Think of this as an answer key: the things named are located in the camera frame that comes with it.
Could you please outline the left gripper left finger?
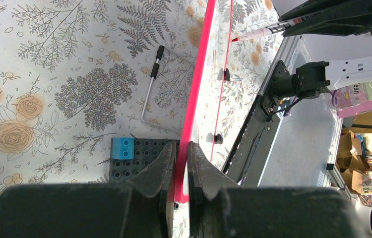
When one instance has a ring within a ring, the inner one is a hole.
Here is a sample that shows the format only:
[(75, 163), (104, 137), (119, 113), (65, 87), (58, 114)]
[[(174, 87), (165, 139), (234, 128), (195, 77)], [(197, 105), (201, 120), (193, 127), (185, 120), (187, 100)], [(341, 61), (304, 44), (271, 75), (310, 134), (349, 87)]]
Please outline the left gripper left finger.
[(170, 238), (177, 148), (126, 182), (19, 185), (0, 195), (0, 238)]

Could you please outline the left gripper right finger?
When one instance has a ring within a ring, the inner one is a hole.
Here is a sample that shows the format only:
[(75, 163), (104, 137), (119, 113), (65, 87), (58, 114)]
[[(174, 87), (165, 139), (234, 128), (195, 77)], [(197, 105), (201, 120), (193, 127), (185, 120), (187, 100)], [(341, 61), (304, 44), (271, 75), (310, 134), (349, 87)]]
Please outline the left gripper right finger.
[(364, 238), (350, 201), (323, 187), (241, 187), (187, 146), (192, 238)]

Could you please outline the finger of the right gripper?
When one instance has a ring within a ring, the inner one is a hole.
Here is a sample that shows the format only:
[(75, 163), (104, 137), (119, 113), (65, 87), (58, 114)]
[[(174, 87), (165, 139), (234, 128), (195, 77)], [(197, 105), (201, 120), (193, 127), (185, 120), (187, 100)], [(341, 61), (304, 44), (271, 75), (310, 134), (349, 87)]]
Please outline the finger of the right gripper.
[(308, 0), (280, 16), (289, 20), (303, 15), (321, 13), (339, 17), (369, 16), (372, 18), (372, 0)]
[(282, 33), (284, 37), (315, 34), (328, 36), (372, 35), (372, 14), (362, 16), (333, 16), (313, 13), (292, 19), (293, 26)]

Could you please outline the red whiteboard marker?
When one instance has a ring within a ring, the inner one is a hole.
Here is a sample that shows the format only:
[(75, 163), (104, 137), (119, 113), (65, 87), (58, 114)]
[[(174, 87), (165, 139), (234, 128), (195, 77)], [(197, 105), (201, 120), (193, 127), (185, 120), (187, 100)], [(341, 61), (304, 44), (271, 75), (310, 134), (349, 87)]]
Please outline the red whiteboard marker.
[(295, 26), (299, 23), (307, 21), (307, 20), (309, 20), (309, 19), (311, 19), (311, 18), (313, 18), (313, 17), (315, 17), (316, 15), (319, 15), (319, 14), (320, 14), (320, 12), (315, 12), (315, 13), (312, 13), (312, 14), (303, 15), (303, 16), (300, 16), (300, 17), (280, 21), (280, 22), (277, 22), (277, 23), (274, 23), (274, 24), (271, 24), (271, 25), (268, 25), (268, 26), (265, 26), (265, 27), (261, 27), (261, 28), (256, 29), (256, 30), (246, 32), (245, 34), (240, 35), (240, 36), (232, 39), (231, 42), (251, 40), (251, 39), (255, 39), (255, 38), (259, 38), (259, 37), (268, 36), (268, 35), (272, 35), (272, 34), (275, 34), (275, 33), (283, 32), (283, 31), (287, 30), (288, 28), (291, 28), (291, 27), (293, 27), (293, 26)]

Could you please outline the pink framed whiteboard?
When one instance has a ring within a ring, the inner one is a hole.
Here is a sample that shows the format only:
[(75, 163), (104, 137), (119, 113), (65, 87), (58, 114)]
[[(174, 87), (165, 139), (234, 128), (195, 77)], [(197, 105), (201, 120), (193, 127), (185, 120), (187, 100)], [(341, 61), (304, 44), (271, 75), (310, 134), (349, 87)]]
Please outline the pink framed whiteboard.
[(198, 143), (208, 159), (216, 142), (222, 89), (227, 81), (233, 2), (184, 0), (157, 52), (141, 119), (169, 134), (177, 147), (175, 200), (189, 201), (186, 145)]

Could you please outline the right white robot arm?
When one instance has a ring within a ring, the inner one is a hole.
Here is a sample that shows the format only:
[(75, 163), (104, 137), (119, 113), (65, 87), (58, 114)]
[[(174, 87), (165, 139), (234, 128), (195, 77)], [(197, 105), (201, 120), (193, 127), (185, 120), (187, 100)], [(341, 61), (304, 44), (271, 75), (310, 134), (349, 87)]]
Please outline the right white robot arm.
[[(308, 0), (281, 15), (280, 20), (308, 15), (309, 18), (287, 29), (284, 36), (303, 34), (346, 37), (372, 31), (372, 0)], [(279, 99), (318, 97), (321, 93), (357, 83), (372, 82), (372, 56), (335, 61), (308, 62), (295, 74), (276, 67), (268, 89)]]

